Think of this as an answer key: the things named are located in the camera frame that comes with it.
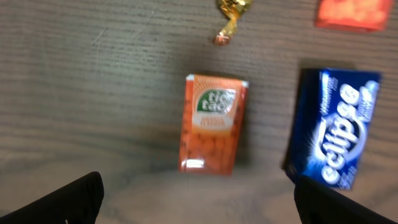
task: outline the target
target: gold candy wrapper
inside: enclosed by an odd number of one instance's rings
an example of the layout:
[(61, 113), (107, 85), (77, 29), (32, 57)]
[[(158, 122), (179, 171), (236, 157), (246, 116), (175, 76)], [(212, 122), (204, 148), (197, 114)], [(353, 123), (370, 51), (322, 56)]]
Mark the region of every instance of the gold candy wrapper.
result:
[(236, 22), (249, 9), (252, 0), (217, 0), (218, 5), (229, 22), (220, 30), (215, 38), (216, 45), (227, 45), (238, 27)]

